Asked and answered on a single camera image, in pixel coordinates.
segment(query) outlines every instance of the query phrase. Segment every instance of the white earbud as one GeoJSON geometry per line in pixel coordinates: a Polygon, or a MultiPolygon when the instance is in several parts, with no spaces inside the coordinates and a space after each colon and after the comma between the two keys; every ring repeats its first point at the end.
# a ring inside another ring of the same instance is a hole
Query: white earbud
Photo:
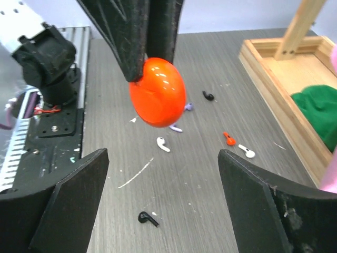
{"type": "Polygon", "coordinates": [[[168,147],[164,146],[165,144],[165,140],[163,137],[158,137],[157,138],[157,145],[158,147],[160,147],[162,150],[166,151],[166,152],[170,152],[170,149],[168,147]]]}
{"type": "Polygon", "coordinates": [[[241,144],[238,145],[239,149],[242,149],[246,153],[246,157],[253,158],[255,156],[255,152],[242,146],[241,144]]]}

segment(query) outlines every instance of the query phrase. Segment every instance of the red wire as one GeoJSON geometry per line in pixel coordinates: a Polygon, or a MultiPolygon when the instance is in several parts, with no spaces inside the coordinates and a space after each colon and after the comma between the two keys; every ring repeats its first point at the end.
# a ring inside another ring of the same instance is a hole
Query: red wire
{"type": "Polygon", "coordinates": [[[40,108],[34,108],[34,114],[39,114],[41,112],[46,112],[46,113],[54,113],[54,112],[60,112],[61,109],[57,108],[56,106],[54,106],[51,110],[44,110],[44,109],[40,109],[40,108]]]}

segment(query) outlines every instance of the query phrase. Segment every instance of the white wall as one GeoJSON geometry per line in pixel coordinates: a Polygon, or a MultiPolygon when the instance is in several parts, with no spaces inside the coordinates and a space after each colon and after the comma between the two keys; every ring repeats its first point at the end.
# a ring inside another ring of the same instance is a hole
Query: white wall
{"type": "MultiPolygon", "coordinates": [[[[287,27],[301,0],[185,0],[180,33],[287,27]]],[[[76,0],[26,0],[57,27],[91,25],[76,0]]],[[[337,42],[337,0],[328,0],[313,27],[337,42]]]]}
{"type": "Polygon", "coordinates": [[[312,28],[317,34],[337,43],[337,0],[328,0],[312,28]]]}

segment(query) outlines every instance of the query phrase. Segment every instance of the screw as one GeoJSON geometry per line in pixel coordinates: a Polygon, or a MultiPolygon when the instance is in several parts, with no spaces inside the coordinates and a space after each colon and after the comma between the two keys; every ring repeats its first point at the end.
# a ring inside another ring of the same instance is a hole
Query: screw
{"type": "Polygon", "coordinates": [[[58,131],[58,127],[56,125],[52,126],[52,131],[53,132],[57,132],[58,131]]]}
{"type": "Polygon", "coordinates": [[[146,223],[147,221],[150,221],[153,225],[155,225],[156,227],[159,226],[159,223],[156,222],[147,212],[141,212],[138,215],[138,221],[140,223],[146,223]]]}

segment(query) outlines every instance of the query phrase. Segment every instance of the small purple piece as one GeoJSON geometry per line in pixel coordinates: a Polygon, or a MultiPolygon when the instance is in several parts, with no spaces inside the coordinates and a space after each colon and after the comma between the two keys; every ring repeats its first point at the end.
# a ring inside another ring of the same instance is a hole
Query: small purple piece
{"type": "Polygon", "coordinates": [[[186,110],[192,111],[193,110],[193,104],[192,103],[188,103],[187,105],[185,105],[184,111],[186,111],[186,110]]]}
{"type": "Polygon", "coordinates": [[[176,123],[170,125],[170,129],[173,130],[173,131],[176,131],[178,133],[182,133],[183,132],[183,130],[181,130],[180,128],[177,128],[176,123]]]}

